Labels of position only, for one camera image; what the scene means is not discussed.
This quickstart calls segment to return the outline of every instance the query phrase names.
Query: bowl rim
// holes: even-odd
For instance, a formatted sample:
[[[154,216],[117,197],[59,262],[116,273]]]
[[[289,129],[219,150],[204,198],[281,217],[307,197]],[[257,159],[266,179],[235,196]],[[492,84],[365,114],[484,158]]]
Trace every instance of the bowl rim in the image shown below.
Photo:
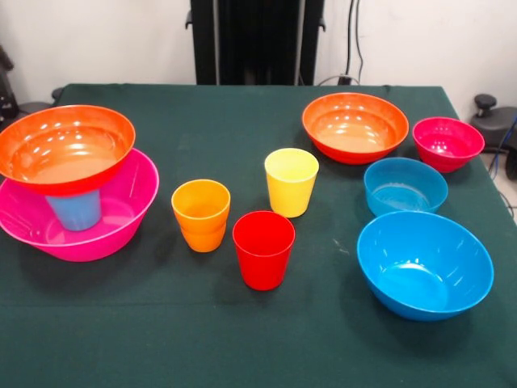
[[[406,162],[409,164],[413,164],[414,166],[418,166],[418,168],[420,168],[420,169],[428,170],[430,173],[432,173],[433,177],[435,177],[437,180],[440,181],[440,183],[442,184],[442,187],[445,187],[444,193],[442,195],[443,199],[438,201],[435,205],[432,205],[431,209],[438,209],[447,200],[447,197],[449,195],[449,187],[447,184],[447,180],[445,180],[445,178],[443,177],[443,175],[441,175],[439,173],[439,171],[437,171],[435,168],[433,168],[432,166],[429,166],[428,164],[426,164],[424,162],[420,162],[419,160],[412,159],[412,158],[403,158],[403,157],[383,158],[383,159],[377,160],[376,162],[374,162],[370,166],[368,166],[368,168],[366,169],[366,171],[364,172],[364,175],[363,175],[364,189],[367,193],[370,193],[370,194],[374,193],[374,190],[372,190],[371,185],[368,185],[368,183],[367,183],[367,177],[372,173],[372,169],[375,167],[379,167],[379,165],[390,164],[393,162]],[[396,211],[404,211],[404,209],[393,210],[391,213],[394,213]]]
[[[131,131],[132,132],[132,138],[131,138],[129,147],[124,152],[124,154],[122,156],[120,156],[120,158],[116,159],[115,163],[112,166],[109,166],[108,168],[105,168],[102,171],[99,171],[99,172],[97,172],[95,174],[92,174],[92,175],[89,175],[89,176],[86,176],[86,177],[82,177],[82,178],[79,178],[79,179],[67,180],[65,182],[57,182],[57,183],[34,183],[34,182],[31,182],[31,181],[26,181],[26,180],[23,180],[23,179],[14,178],[12,175],[9,175],[9,176],[8,175],[4,175],[3,173],[5,171],[0,172],[0,175],[3,175],[6,179],[13,180],[13,181],[15,181],[17,183],[20,183],[20,184],[24,185],[24,186],[34,187],[34,189],[37,190],[38,187],[48,186],[48,185],[51,185],[51,184],[55,184],[55,185],[68,185],[68,184],[78,183],[78,182],[82,182],[82,181],[88,180],[88,179],[90,179],[90,178],[92,178],[92,177],[94,177],[96,175],[102,174],[106,170],[109,170],[109,169],[115,167],[116,165],[118,165],[119,163],[121,163],[123,160],[125,160],[128,157],[129,153],[131,152],[131,150],[135,146],[135,141],[137,140],[137,131],[135,130],[135,126],[133,125],[132,121],[128,117],[123,115],[122,113],[116,111],[115,109],[110,109],[110,108],[102,107],[102,106],[99,106],[99,105],[92,105],[92,104],[85,104],[85,103],[78,103],[78,104],[71,104],[71,105],[59,105],[57,107],[47,108],[47,109],[44,109],[43,111],[38,111],[38,112],[31,113],[30,115],[26,115],[26,116],[22,117],[21,119],[15,121],[14,123],[10,124],[5,129],[3,129],[3,131],[0,132],[0,141],[2,140],[2,135],[4,135],[7,131],[9,131],[9,129],[15,127],[18,124],[23,124],[24,121],[29,120],[29,119],[33,118],[34,116],[41,116],[41,115],[43,115],[45,113],[48,113],[49,111],[50,112],[64,111],[64,110],[68,110],[68,109],[72,109],[72,108],[85,108],[85,109],[94,109],[94,110],[97,110],[97,111],[109,112],[110,114],[113,114],[115,116],[120,117],[122,120],[126,121],[129,124],[129,128],[132,130]]]
[[[5,227],[5,225],[3,224],[2,220],[0,220],[0,227],[2,227],[2,229],[7,234],[9,234],[12,238],[15,238],[16,240],[18,240],[18,241],[20,241],[22,243],[26,243],[26,244],[31,245],[33,247],[47,247],[47,248],[80,247],[81,245],[86,245],[86,244],[94,243],[96,241],[108,238],[108,237],[112,236],[113,234],[117,234],[121,230],[126,229],[131,224],[133,224],[134,222],[137,222],[141,217],[143,217],[147,213],[147,211],[149,210],[149,207],[153,204],[154,200],[156,199],[156,195],[158,194],[158,189],[160,187],[160,175],[158,174],[158,169],[157,169],[156,165],[154,164],[153,160],[149,156],[144,154],[142,151],[137,150],[136,148],[132,148],[130,151],[131,152],[135,152],[137,155],[139,155],[139,157],[143,158],[143,160],[145,160],[151,166],[151,169],[152,169],[152,171],[153,171],[153,173],[154,173],[154,175],[156,177],[156,187],[154,188],[153,195],[149,198],[148,204],[137,215],[135,215],[135,217],[133,217],[132,220],[129,221],[128,223],[126,223],[126,224],[124,224],[122,226],[119,226],[115,230],[112,230],[111,232],[108,232],[106,234],[103,234],[103,235],[100,235],[100,236],[97,236],[97,237],[93,237],[93,238],[89,238],[89,239],[84,240],[84,241],[68,242],[68,243],[65,243],[65,244],[49,244],[49,243],[46,243],[46,242],[34,242],[34,241],[31,241],[31,240],[27,240],[26,238],[20,238],[19,236],[16,236],[15,234],[11,233],[11,231],[8,230]],[[8,184],[7,182],[9,182],[9,179],[5,179],[2,182],[2,184],[0,184],[0,190],[4,189],[4,185]]]
[[[404,302],[400,302],[398,301],[397,299],[395,299],[394,297],[392,297],[391,295],[387,294],[383,289],[379,288],[376,284],[376,282],[374,282],[372,280],[372,278],[367,274],[367,272],[365,271],[364,269],[364,266],[363,266],[363,260],[361,260],[361,254],[360,254],[360,251],[359,251],[359,246],[361,244],[361,241],[363,239],[363,236],[364,236],[364,232],[367,228],[370,228],[372,227],[373,224],[375,224],[376,222],[378,222],[380,219],[382,218],[385,218],[385,217],[399,217],[401,214],[403,213],[412,213],[414,214],[415,216],[418,216],[418,217],[434,217],[434,218],[438,218],[440,219],[441,221],[444,221],[444,222],[447,222],[449,224],[452,224],[454,225],[455,227],[459,227],[461,230],[463,230],[464,232],[466,232],[466,234],[470,235],[474,241],[478,244],[478,246],[481,248],[481,250],[483,251],[484,253],[484,256],[490,266],[490,279],[489,279],[489,282],[485,288],[485,290],[483,291],[483,293],[481,294],[481,296],[479,298],[477,298],[477,300],[475,300],[474,302],[471,302],[465,306],[462,306],[461,308],[459,309],[449,309],[449,310],[429,310],[429,309],[423,309],[421,307],[418,307],[418,306],[413,306],[411,304],[408,304],[408,303],[404,303]],[[430,314],[456,314],[456,313],[461,313],[462,311],[466,311],[466,310],[469,310],[471,308],[473,308],[474,306],[476,306],[477,304],[479,304],[483,299],[485,299],[485,297],[489,294],[490,290],[492,289],[492,286],[494,285],[494,263],[492,262],[492,258],[490,257],[490,253],[486,250],[486,247],[483,245],[483,243],[479,240],[479,238],[477,238],[470,230],[468,230],[467,228],[465,228],[464,226],[462,226],[461,224],[459,224],[458,222],[455,222],[453,220],[451,220],[450,218],[446,218],[444,216],[440,216],[438,214],[434,214],[434,213],[426,213],[426,212],[415,212],[415,211],[409,211],[409,210],[404,210],[404,211],[400,211],[400,212],[392,212],[392,213],[386,213],[386,214],[383,214],[379,217],[376,217],[374,218],[373,220],[371,220],[362,230],[361,230],[361,233],[359,234],[359,238],[357,239],[357,246],[356,246],[356,253],[357,253],[357,260],[359,261],[359,266],[361,267],[361,272],[363,273],[363,275],[366,277],[366,279],[368,280],[368,282],[370,282],[376,289],[378,289],[381,293],[383,293],[386,297],[388,297],[389,299],[391,299],[392,301],[395,301],[396,303],[398,303],[399,305],[401,306],[404,306],[404,307],[407,307],[407,308],[410,308],[412,310],[417,310],[417,311],[420,311],[420,312],[424,312],[424,313],[430,313]]]
[[[461,156],[451,156],[451,155],[445,155],[445,154],[438,154],[432,150],[429,149],[429,147],[425,147],[419,139],[416,138],[415,136],[415,130],[416,128],[422,124],[422,123],[425,123],[426,121],[430,121],[430,120],[446,120],[446,121],[453,121],[453,122],[456,122],[456,123],[459,123],[459,124],[462,124],[466,127],[468,127],[470,130],[472,130],[473,133],[476,133],[476,136],[478,138],[481,139],[481,148],[479,149],[479,151],[477,152],[474,152],[472,154],[468,154],[468,155],[461,155]],[[481,133],[475,129],[471,124],[469,123],[465,123],[464,121],[461,121],[459,119],[455,119],[453,117],[445,117],[445,116],[431,116],[431,117],[426,117],[424,119],[421,119],[419,121],[417,121],[414,125],[413,125],[413,130],[411,131],[411,135],[412,135],[412,138],[413,138],[413,141],[416,143],[417,147],[421,147],[422,149],[424,149],[425,151],[427,152],[431,152],[432,154],[434,155],[439,155],[441,158],[445,158],[445,159],[449,159],[449,160],[469,160],[469,159],[472,159],[472,158],[475,158],[477,157],[481,152],[483,152],[483,150],[485,149],[485,138],[483,137],[483,135],[481,135]]]
[[[331,96],[334,96],[334,95],[342,95],[342,96],[356,95],[356,96],[359,96],[359,97],[366,97],[367,99],[374,99],[374,100],[377,100],[377,101],[381,101],[382,103],[388,104],[390,107],[394,108],[394,110],[396,112],[400,113],[401,116],[404,118],[404,121],[406,123],[405,130],[404,130],[404,135],[399,140],[395,141],[389,147],[385,147],[382,150],[370,151],[370,152],[356,152],[356,151],[349,151],[349,150],[341,150],[339,148],[335,148],[332,145],[329,145],[328,143],[325,143],[324,141],[319,140],[307,128],[307,125],[306,125],[306,122],[305,122],[305,117],[307,115],[307,111],[309,110],[309,108],[311,106],[313,106],[318,101],[320,101],[320,100],[322,100],[324,98],[331,97]],[[363,154],[363,155],[365,155],[365,154],[378,154],[378,153],[385,152],[387,150],[394,150],[395,148],[397,148],[407,138],[408,134],[410,133],[410,122],[408,121],[408,118],[407,118],[406,114],[397,105],[395,105],[394,103],[388,101],[387,99],[382,99],[381,97],[377,97],[376,95],[370,95],[368,93],[358,93],[358,92],[354,92],[354,91],[343,91],[343,92],[338,92],[338,93],[330,93],[328,95],[321,95],[320,97],[317,97],[316,99],[313,99],[309,104],[307,104],[307,106],[305,106],[304,111],[301,114],[301,123],[303,124],[305,132],[307,133],[307,135],[310,137],[310,139],[312,141],[317,141],[318,143],[324,145],[325,147],[329,147],[330,149],[336,150],[338,152],[343,152],[343,153],[348,153],[348,154],[358,154],[358,155],[361,155],[361,154]]]

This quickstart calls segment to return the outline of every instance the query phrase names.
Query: yellow cup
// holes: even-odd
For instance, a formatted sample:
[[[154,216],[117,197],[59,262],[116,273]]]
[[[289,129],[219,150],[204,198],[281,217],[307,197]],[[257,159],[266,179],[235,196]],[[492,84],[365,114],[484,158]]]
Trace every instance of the yellow cup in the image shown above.
[[[304,150],[282,148],[270,153],[264,166],[273,211],[288,218],[305,213],[320,167],[317,159]]]
[[[230,194],[219,182],[191,180],[179,186],[170,199],[188,246],[196,252],[216,250],[225,236]]]

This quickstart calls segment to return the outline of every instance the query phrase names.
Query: blue cup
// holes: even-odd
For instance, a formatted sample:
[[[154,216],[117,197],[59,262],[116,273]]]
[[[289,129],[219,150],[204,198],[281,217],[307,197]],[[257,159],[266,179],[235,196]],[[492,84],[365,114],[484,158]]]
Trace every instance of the blue cup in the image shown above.
[[[101,218],[99,190],[80,196],[46,196],[60,223],[78,232],[91,228]]]

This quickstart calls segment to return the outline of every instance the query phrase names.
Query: table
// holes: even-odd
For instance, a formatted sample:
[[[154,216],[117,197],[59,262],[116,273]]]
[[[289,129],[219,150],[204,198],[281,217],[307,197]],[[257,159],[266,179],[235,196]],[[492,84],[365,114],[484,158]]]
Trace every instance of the table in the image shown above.
[[[410,124],[455,116],[439,87],[67,86],[60,104],[103,105],[135,124],[162,183],[135,238],[107,259],[66,263],[0,233],[0,386],[516,386],[517,230],[481,161],[446,175],[439,213],[486,245],[492,292],[448,321],[398,318],[357,264],[373,219],[366,167],[329,160],[301,126],[305,105],[335,91],[386,98]],[[242,282],[231,228],[268,209],[263,160],[286,146],[313,152],[321,169],[293,220],[285,282],[258,293]],[[410,138],[393,154],[417,158]],[[196,178],[232,193],[225,240],[209,254],[187,248],[170,208],[174,189]]]

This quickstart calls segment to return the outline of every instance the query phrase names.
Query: pink bowl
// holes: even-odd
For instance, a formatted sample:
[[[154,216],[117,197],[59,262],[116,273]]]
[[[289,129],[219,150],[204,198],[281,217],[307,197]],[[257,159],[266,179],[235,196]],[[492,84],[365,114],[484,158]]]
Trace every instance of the pink bowl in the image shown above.
[[[413,127],[420,158],[439,172],[463,167],[485,148],[485,139],[472,125],[447,117],[430,117]]]
[[[101,221],[80,232],[63,229],[44,196],[6,180],[0,186],[0,226],[58,259],[102,259],[137,232],[158,193],[159,180],[151,159],[133,149],[115,177],[100,189]]]

